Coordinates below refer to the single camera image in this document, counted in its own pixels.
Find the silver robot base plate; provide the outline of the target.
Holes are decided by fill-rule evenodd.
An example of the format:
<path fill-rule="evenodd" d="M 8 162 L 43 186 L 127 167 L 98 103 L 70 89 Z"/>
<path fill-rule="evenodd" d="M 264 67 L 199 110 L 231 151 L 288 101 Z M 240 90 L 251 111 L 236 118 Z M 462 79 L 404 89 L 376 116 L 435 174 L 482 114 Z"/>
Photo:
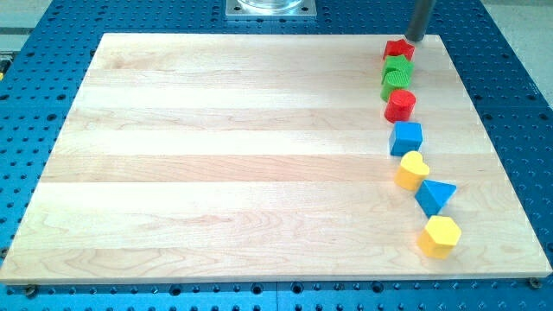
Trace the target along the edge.
<path fill-rule="evenodd" d="M 315 17 L 315 0 L 226 0 L 228 18 Z"/>

